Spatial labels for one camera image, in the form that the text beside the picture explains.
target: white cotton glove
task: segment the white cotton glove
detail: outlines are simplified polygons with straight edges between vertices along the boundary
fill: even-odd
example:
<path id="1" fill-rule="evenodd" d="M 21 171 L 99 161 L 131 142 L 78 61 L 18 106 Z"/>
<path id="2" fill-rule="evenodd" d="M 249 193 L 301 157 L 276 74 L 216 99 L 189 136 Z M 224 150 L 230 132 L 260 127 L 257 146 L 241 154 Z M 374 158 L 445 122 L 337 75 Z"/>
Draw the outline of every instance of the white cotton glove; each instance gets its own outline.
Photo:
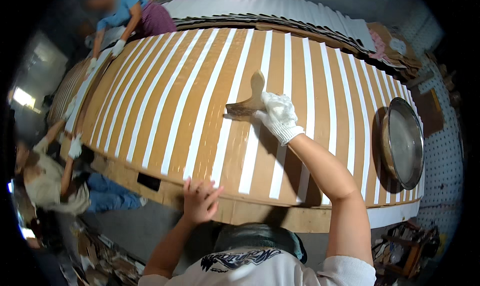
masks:
<path id="1" fill-rule="evenodd" d="M 67 110 L 65 111 L 65 113 L 62 116 L 63 120 L 68 121 L 68 119 L 70 118 L 70 116 L 74 112 L 73 109 L 75 108 L 75 103 L 76 102 L 77 102 L 77 96 L 75 95 L 71 99 L 70 103 L 68 104 Z"/>
<path id="2" fill-rule="evenodd" d="M 298 118 L 295 114 L 295 107 L 287 95 L 280 96 L 262 92 L 261 97 L 267 112 L 258 110 L 253 113 L 253 116 L 263 122 L 282 146 L 285 146 L 295 136 L 305 133 L 303 127 L 296 124 Z"/>
<path id="3" fill-rule="evenodd" d="M 82 142 L 80 141 L 81 138 L 81 133 L 78 133 L 74 138 L 72 138 L 70 143 L 70 150 L 68 152 L 68 156 L 74 160 L 78 158 L 82 153 Z"/>
<path id="4" fill-rule="evenodd" d="M 95 69 L 95 66 L 97 65 L 97 58 L 92 58 L 90 60 L 90 65 L 88 65 L 88 68 L 87 68 L 87 73 L 85 73 L 85 77 L 88 77 L 90 75 L 90 73 L 93 72 L 93 69 Z"/>
<path id="5" fill-rule="evenodd" d="M 112 48 L 112 56 L 116 58 L 122 52 L 123 48 L 125 47 L 125 40 L 118 40 L 115 46 Z"/>

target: worker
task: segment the worker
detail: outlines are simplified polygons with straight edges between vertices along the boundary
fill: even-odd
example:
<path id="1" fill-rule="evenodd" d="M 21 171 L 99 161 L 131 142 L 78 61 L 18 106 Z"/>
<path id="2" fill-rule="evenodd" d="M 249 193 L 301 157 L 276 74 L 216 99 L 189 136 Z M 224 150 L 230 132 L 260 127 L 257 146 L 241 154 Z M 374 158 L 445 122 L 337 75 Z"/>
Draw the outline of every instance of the worker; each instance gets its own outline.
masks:
<path id="1" fill-rule="evenodd" d="M 304 134 L 289 97 L 263 92 L 267 112 L 256 111 L 281 145 L 303 161 L 316 184 L 332 203 L 327 258 L 323 271 L 315 272 L 301 262 L 297 245 L 286 245 L 282 228 L 260 225 L 250 243 L 241 233 L 220 233 L 214 253 L 191 265 L 184 274 L 172 277 L 183 245 L 192 230 L 208 222 L 218 210 L 223 187 L 210 182 L 192 182 L 183 186 L 184 213 L 177 225 L 157 245 L 145 266 L 139 286 L 153 285 L 373 285 L 375 269 L 371 254 L 371 234 L 362 195 L 350 172 L 329 151 Z M 234 235 L 224 239 L 223 235 Z M 291 243 L 298 242 L 295 234 Z"/>
<path id="2" fill-rule="evenodd" d="M 82 152 L 81 134 L 71 141 L 65 169 L 47 155 L 49 144 L 55 140 L 75 108 L 75 97 L 69 103 L 61 120 L 48 130 L 37 145 L 29 150 L 18 141 L 16 145 L 16 180 L 25 186 L 31 202 L 45 210 L 78 215 L 84 212 L 137 209 L 147 199 L 129 192 L 98 173 L 92 173 L 84 182 L 72 180 L 74 159 Z"/>
<path id="3" fill-rule="evenodd" d="M 112 49 L 112 56 L 117 57 L 123 50 L 130 34 L 135 31 L 141 37 L 157 36 L 177 31 L 177 26 L 167 10 L 160 4 L 148 0 L 83 0 L 83 7 L 88 11 L 107 14 L 96 26 L 93 42 L 93 58 L 87 69 L 87 76 L 97 64 L 100 46 L 107 27 L 126 25 L 122 36 Z"/>

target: metal bowl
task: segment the metal bowl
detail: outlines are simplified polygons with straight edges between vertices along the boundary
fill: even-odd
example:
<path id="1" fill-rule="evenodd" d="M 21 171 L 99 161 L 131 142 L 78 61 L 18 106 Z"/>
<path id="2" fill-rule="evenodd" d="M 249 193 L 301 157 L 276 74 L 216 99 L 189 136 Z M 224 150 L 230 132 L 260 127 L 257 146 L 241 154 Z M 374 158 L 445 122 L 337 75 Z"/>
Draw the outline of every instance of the metal bowl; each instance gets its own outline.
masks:
<path id="1" fill-rule="evenodd" d="M 408 102 L 400 97 L 390 102 L 381 133 L 385 167 L 403 188 L 415 188 L 423 171 L 423 133 Z"/>

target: logo on shirt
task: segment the logo on shirt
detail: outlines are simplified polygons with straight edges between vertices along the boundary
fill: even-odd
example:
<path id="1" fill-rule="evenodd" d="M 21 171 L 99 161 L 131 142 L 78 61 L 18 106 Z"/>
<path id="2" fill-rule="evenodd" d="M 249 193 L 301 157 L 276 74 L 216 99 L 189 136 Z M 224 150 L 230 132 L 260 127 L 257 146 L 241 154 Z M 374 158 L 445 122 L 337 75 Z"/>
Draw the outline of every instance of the logo on shirt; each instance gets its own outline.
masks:
<path id="1" fill-rule="evenodd" d="M 283 252 L 275 248 L 257 249 L 245 253 L 216 253 L 203 257 L 200 266 L 205 272 L 207 272 L 215 263 L 220 263 L 228 269 L 237 269 L 242 265 L 250 263 L 259 265 L 278 254 L 283 254 Z M 213 269 L 214 268 L 212 268 L 211 271 L 219 272 L 218 269 Z"/>

